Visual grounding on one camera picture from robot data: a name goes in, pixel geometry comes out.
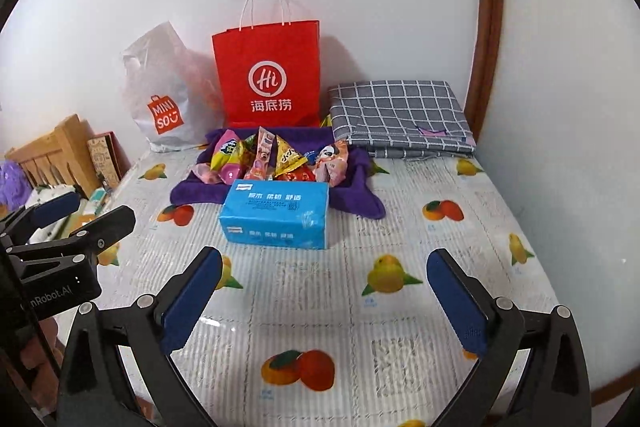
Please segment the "green triangular snack pack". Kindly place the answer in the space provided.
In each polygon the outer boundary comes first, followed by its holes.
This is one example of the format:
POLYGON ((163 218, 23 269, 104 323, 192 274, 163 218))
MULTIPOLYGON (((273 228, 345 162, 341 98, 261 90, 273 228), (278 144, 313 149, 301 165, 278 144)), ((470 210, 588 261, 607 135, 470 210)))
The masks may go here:
POLYGON ((254 133, 241 142, 241 166, 244 172, 250 170, 250 167, 254 164, 257 150, 256 141, 257 134, 254 133))

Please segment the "fruit pattern tablecloth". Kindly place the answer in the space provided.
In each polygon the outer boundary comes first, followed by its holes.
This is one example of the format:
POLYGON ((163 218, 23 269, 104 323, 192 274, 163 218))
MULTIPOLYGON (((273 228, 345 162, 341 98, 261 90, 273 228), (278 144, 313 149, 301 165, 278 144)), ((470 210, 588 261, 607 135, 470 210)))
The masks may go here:
POLYGON ((446 248, 462 269, 519 308, 558 299, 518 221, 475 160, 384 159, 369 181, 386 213, 333 210, 323 251, 232 244, 215 204, 165 216, 192 152, 143 155, 112 197, 134 231, 99 269, 102 309, 154 294, 205 246, 230 263, 186 345, 172 358, 221 426, 429 424, 472 359, 428 285, 446 248))

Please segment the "yellow triangular snack pack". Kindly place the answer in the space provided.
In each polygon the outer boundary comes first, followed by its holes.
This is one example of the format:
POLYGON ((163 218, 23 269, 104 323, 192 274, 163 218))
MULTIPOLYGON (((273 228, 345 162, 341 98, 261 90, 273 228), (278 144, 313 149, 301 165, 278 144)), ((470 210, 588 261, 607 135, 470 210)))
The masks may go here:
POLYGON ((276 167, 273 170, 273 178, 278 179, 280 176, 289 174, 307 162, 307 157, 299 154, 288 141, 277 135, 277 159, 276 167))

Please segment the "red snack packet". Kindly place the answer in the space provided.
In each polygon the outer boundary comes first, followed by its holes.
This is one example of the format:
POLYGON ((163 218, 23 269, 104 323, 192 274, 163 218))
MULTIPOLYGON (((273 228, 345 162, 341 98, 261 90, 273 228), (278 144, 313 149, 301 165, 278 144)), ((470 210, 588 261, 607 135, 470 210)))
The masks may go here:
POLYGON ((279 174, 276 180, 314 182, 316 181, 316 176, 314 175, 314 170, 309 168, 307 165, 303 165, 294 170, 279 174))

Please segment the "blue tissue pack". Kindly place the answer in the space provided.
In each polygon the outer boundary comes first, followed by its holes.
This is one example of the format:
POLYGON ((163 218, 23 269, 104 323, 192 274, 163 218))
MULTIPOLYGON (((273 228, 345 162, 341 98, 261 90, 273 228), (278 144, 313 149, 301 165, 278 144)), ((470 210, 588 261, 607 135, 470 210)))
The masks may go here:
POLYGON ((219 215, 231 243, 326 249, 329 185, 324 182, 236 180, 219 215))

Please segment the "grey checked folded cloth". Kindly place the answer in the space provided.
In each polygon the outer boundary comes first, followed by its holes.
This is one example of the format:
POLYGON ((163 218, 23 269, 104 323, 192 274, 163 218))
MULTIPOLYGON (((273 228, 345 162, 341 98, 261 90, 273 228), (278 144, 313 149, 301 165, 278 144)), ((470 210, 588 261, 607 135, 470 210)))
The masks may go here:
POLYGON ((446 81, 375 80, 329 90, 335 140, 377 158, 471 157, 476 142, 446 81))

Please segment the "wooden chair back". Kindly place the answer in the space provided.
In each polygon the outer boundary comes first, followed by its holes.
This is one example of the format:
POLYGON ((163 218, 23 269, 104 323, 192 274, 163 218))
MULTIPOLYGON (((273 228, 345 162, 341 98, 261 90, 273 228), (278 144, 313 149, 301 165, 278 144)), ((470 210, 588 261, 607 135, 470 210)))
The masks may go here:
POLYGON ((23 146, 12 147, 4 158, 19 165, 32 187, 68 185, 90 196, 100 186, 88 150, 89 132, 77 114, 23 146))

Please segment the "pink small snack packet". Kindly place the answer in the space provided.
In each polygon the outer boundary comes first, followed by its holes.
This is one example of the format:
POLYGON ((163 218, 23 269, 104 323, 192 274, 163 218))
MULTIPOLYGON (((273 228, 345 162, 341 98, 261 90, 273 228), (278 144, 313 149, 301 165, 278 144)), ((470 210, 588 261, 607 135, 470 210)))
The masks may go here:
POLYGON ((196 164, 192 168, 192 173, 205 184, 218 184, 222 182, 220 174, 210 168, 208 164, 196 164))

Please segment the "pink cartoon snack bag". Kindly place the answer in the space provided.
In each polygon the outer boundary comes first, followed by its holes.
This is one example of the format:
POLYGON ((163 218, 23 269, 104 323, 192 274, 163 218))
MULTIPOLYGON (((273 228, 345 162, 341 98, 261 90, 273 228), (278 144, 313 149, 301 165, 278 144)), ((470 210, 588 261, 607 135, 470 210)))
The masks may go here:
POLYGON ((314 164, 314 177, 318 182, 326 182, 336 187, 346 178, 348 164, 348 144, 338 140, 320 150, 314 164))

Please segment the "pink yellow snack bag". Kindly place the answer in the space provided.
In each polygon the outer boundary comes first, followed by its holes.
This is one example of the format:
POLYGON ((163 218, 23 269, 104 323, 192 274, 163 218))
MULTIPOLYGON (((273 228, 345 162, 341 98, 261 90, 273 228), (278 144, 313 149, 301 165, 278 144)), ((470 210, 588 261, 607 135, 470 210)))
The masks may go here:
POLYGON ((242 140, 235 131, 227 129, 216 142, 214 153, 210 160, 210 169, 221 172, 221 169, 228 164, 232 154, 242 144, 242 140))

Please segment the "brown wooden door frame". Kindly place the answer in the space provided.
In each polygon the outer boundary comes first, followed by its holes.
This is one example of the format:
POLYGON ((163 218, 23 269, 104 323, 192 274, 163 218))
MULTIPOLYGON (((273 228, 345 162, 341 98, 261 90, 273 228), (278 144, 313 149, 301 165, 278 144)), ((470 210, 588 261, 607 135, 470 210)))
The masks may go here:
POLYGON ((494 87, 503 19, 503 0, 478 0, 476 43, 464 113, 476 141, 494 87))

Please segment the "purple towel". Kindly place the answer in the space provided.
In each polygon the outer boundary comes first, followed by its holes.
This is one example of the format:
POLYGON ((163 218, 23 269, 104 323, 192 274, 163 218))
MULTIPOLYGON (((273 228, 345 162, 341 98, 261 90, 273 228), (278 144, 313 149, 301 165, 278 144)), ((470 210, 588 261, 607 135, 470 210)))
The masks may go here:
MULTIPOLYGON (((280 135, 298 153, 319 150, 334 142, 331 128, 269 128, 275 135, 280 135)), ((382 200, 368 187, 371 159, 366 150, 349 145, 346 178, 336 187, 329 189, 329 206, 335 210, 351 213, 372 220, 380 220, 386 216, 382 200)), ((188 204, 222 205, 227 198, 230 187, 223 183, 207 184, 190 173, 170 192, 171 205, 188 204)))

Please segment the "red paper shopping bag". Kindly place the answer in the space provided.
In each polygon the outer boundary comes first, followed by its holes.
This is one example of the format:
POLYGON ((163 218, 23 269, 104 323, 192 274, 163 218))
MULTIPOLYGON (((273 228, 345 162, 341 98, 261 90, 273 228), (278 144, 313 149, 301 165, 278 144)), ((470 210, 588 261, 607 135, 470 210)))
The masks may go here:
POLYGON ((213 35, 224 106, 233 128, 320 124, 320 23, 293 20, 279 0, 277 23, 244 23, 213 35))

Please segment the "white Miniso plastic bag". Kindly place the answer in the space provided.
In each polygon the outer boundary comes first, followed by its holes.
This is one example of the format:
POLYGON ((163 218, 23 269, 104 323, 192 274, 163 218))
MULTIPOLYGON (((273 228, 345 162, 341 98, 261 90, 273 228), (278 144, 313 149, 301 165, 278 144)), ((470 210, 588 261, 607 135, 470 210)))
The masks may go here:
POLYGON ((124 102, 154 152, 201 145, 224 123, 212 64, 189 50, 171 23, 131 43, 122 52, 122 64, 124 102))

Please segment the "pink stick snack packet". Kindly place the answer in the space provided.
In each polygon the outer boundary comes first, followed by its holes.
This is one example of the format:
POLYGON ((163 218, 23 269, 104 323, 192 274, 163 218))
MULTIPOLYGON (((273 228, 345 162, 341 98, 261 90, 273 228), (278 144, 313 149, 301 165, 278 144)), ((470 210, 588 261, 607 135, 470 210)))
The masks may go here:
POLYGON ((264 181, 267 179, 267 171, 275 139, 276 136, 267 129, 263 127, 258 129, 254 160, 250 168, 248 168, 247 173, 245 173, 245 180, 264 181))

